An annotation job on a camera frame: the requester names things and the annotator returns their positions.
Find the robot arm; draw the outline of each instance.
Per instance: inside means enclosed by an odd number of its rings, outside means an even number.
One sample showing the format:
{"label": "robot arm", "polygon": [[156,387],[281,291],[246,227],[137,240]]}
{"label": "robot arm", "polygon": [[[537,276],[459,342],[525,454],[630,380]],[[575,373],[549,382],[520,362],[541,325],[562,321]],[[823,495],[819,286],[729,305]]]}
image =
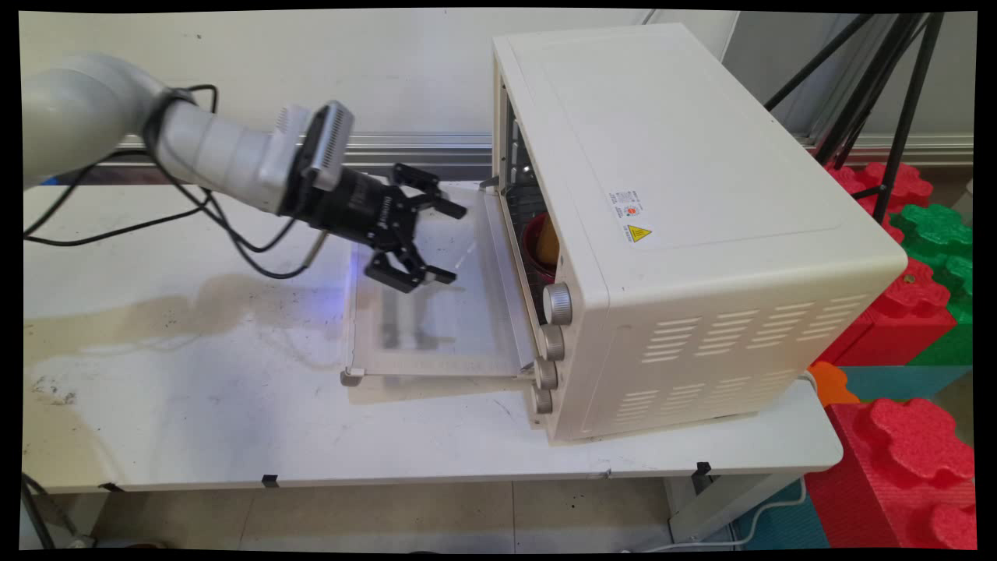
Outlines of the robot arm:
{"label": "robot arm", "polygon": [[[21,100],[25,189],[98,162],[125,135],[142,135],[182,182],[370,246],[365,273],[377,281],[408,292],[457,278],[423,262],[412,240],[419,211],[460,219],[467,209],[445,198],[435,176],[408,166],[392,169],[391,185],[344,167],[353,115],[338,102],[314,114],[289,106],[270,133],[250,131],[189,103],[184,90],[99,54],[71,57],[26,79]],[[422,194],[407,197],[403,185]]]}

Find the toaster oven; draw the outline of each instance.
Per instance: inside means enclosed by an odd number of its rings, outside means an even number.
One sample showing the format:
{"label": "toaster oven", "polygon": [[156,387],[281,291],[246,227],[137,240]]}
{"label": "toaster oven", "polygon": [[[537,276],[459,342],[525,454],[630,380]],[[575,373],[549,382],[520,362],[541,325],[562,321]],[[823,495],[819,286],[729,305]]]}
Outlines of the toaster oven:
{"label": "toaster oven", "polygon": [[[906,266],[680,24],[498,37],[494,72],[495,177],[420,227],[458,281],[354,276],[346,384],[528,376],[551,440],[751,413]],[[522,241],[543,213],[553,282]]]}

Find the oven knob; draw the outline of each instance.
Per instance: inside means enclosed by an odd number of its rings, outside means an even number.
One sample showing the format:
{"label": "oven knob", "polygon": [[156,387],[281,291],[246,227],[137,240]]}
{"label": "oven knob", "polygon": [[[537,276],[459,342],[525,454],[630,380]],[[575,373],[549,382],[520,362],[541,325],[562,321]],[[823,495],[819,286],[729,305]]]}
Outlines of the oven knob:
{"label": "oven knob", "polygon": [[540,356],[544,360],[564,360],[564,335],[560,327],[546,323],[540,326]]}
{"label": "oven knob", "polygon": [[571,323],[571,294],[567,284],[558,282],[543,287],[543,316],[554,325]]}
{"label": "oven knob", "polygon": [[533,386],[533,392],[530,394],[531,400],[533,402],[533,412],[537,415],[547,415],[554,411],[554,402],[550,398],[549,389],[540,389]]}
{"label": "oven knob", "polygon": [[533,362],[533,374],[536,376],[536,387],[557,389],[557,366],[553,362],[538,358]]}

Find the tripod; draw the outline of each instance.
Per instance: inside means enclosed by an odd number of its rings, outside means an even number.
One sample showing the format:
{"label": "tripod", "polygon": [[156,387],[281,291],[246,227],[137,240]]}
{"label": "tripod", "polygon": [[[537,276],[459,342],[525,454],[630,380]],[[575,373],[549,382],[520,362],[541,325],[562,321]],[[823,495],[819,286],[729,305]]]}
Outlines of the tripod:
{"label": "tripod", "polygon": [[[935,43],[938,40],[938,31],[941,29],[944,12],[932,13],[912,13],[898,14],[893,24],[890,26],[886,37],[882,40],[875,55],[869,62],[868,67],[862,73],[854,91],[848,97],[840,115],[834,120],[831,128],[818,147],[814,158],[826,166],[833,159],[834,168],[841,169],[851,148],[854,146],[862,127],[868,119],[872,108],[875,106],[879,95],[886,87],[896,63],[899,62],[907,47],[913,43],[914,39],[923,31],[924,39],[921,41],[920,49],[917,52],[917,60],[914,63],[914,70],[910,75],[910,83],[907,86],[907,93],[903,99],[903,107],[900,110],[900,118],[896,125],[896,133],[893,135],[893,144],[889,149],[889,157],[886,160],[886,170],[882,177],[882,184],[852,194],[856,200],[865,197],[876,196],[875,209],[872,217],[882,224],[886,215],[886,207],[889,204],[889,196],[893,192],[893,184],[896,181],[896,172],[900,167],[900,158],[903,156],[903,148],[907,143],[907,136],[910,134],[910,125],[914,119],[914,111],[917,108],[917,100],[921,95],[921,88],[924,86],[924,78],[927,75],[928,64],[931,62],[931,54],[934,52]],[[855,31],[858,31],[867,21],[872,18],[870,14],[859,14],[842,29],[817,55],[805,65],[785,86],[783,86],[775,96],[766,104],[769,111],[775,109],[783,99],[799,86],[803,80],[809,76],[814,69],[821,65],[838,47],[844,44]]]}

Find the red bowl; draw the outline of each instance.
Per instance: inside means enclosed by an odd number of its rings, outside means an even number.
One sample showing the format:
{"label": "red bowl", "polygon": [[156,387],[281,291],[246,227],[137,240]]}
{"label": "red bowl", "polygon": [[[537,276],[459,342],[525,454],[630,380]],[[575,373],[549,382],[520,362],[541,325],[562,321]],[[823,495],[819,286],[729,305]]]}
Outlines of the red bowl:
{"label": "red bowl", "polygon": [[546,220],[547,213],[537,215],[529,221],[522,231],[522,248],[526,253],[529,264],[533,266],[540,277],[547,281],[547,284],[554,282],[554,269],[544,265],[536,258],[536,244],[540,240],[540,230],[543,229],[543,221]]}

